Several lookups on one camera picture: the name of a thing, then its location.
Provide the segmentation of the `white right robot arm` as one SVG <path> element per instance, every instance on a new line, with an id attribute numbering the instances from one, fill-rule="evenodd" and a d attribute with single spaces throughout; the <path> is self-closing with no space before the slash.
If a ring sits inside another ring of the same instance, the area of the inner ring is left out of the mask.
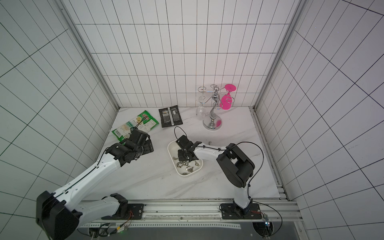
<path id="1" fill-rule="evenodd" d="M 202 142 L 193 143 L 183 135 L 176 140 L 178 157 L 182 161 L 216 161 L 229 182 L 234 186 L 234 202 L 230 214 L 243 218 L 252 206 L 248 196 L 248 181 L 254 175 L 255 164 L 236 144 L 210 147 Z"/>

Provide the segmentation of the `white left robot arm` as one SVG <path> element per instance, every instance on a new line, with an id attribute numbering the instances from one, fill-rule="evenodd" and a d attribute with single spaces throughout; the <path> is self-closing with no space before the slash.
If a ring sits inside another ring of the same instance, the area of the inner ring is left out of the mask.
<path id="1" fill-rule="evenodd" d="M 82 201 L 123 165 L 153 151 L 150 135 L 137 128 L 132 129 L 129 138 L 106 148 L 93 165 L 68 184 L 52 193 L 41 193 L 36 200 L 36 223 L 50 240 L 64 240 L 78 227 L 94 220 L 131 217 L 128 200 L 120 194 L 111 194 L 88 204 Z"/>

